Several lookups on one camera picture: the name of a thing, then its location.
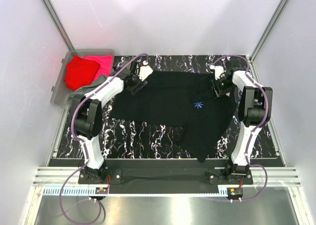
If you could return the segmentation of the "black t shirt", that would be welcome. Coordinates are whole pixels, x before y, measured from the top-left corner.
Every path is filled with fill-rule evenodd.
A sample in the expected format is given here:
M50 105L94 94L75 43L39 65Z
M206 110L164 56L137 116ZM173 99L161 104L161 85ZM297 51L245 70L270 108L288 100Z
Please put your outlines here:
M110 117L181 127L180 147L203 163L237 108L234 93L213 95L212 80L213 74L155 71L135 95L116 95Z

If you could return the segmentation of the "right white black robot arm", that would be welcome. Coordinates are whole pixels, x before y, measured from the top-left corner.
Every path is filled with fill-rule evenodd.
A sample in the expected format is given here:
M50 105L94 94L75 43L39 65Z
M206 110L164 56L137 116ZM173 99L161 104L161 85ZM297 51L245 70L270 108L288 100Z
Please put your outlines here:
M259 84L249 73L232 62L226 67L213 65L215 79L211 81L215 97L222 97L232 92L234 87L241 91L238 107L240 132L237 144L225 165L223 177L230 184L240 179L250 178L250 158L262 127L270 120L273 90Z

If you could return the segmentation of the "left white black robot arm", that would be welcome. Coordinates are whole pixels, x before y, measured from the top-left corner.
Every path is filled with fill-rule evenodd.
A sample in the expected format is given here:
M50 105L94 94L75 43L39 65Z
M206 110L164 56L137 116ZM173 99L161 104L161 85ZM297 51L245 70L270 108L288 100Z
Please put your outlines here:
M84 166L80 177L100 184L109 179L105 159L101 153L99 134L102 130L102 108L123 90L136 94L153 73L148 61L137 69L137 62L127 63L125 68L111 73L109 77L85 94L76 94L71 104L71 132L83 150Z

